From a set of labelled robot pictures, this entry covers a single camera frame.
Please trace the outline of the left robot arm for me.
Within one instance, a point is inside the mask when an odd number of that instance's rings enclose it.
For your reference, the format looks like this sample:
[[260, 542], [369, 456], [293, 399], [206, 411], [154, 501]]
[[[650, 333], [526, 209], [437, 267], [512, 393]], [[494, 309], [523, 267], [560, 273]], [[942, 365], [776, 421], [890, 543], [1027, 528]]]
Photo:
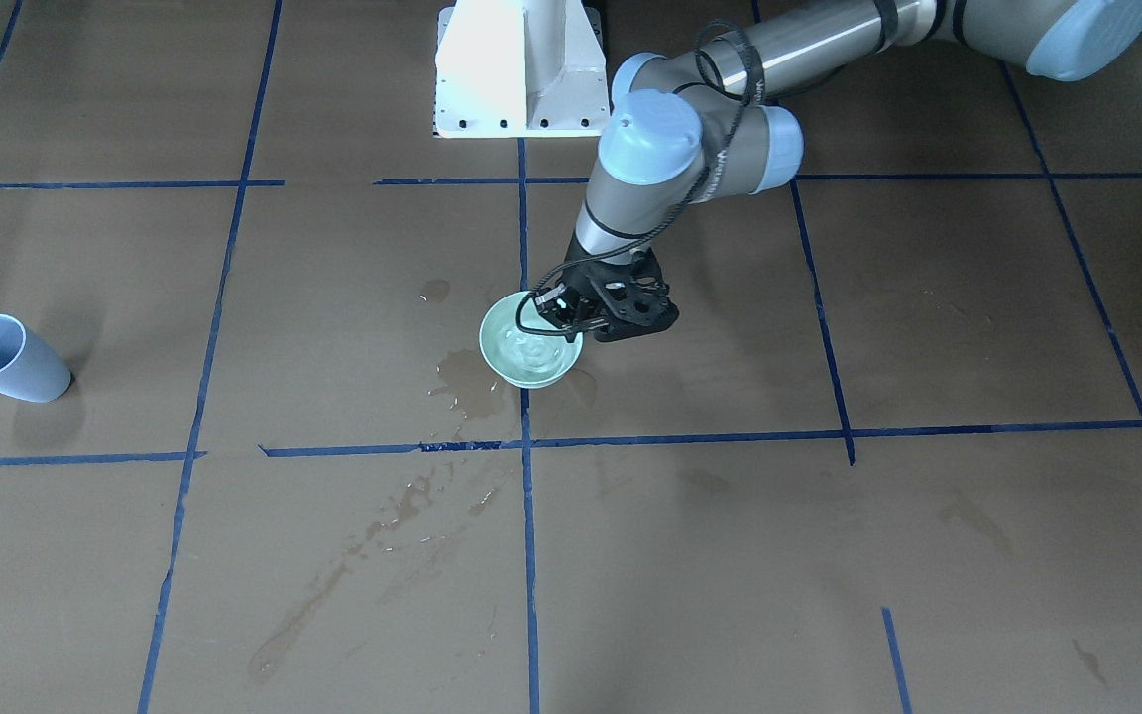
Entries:
[[689, 206], [793, 180], [805, 137], [780, 101], [849, 63], [939, 38], [1073, 82], [1141, 33], [1142, 1], [812, 1], [751, 27], [713, 21], [676, 58], [630, 56], [609, 90], [566, 257], [510, 321], [566, 342], [669, 329], [679, 310], [653, 240]]

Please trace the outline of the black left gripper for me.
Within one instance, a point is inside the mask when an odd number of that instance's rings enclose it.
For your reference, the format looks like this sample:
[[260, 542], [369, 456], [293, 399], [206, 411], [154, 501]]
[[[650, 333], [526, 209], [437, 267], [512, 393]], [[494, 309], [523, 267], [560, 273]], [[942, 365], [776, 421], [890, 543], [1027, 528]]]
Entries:
[[679, 308], [654, 252], [646, 248], [622, 258], [621, 264], [590, 260], [558, 271], [554, 288], [529, 305], [534, 308], [529, 319], [542, 319], [544, 329], [586, 331], [598, 342], [671, 328]]

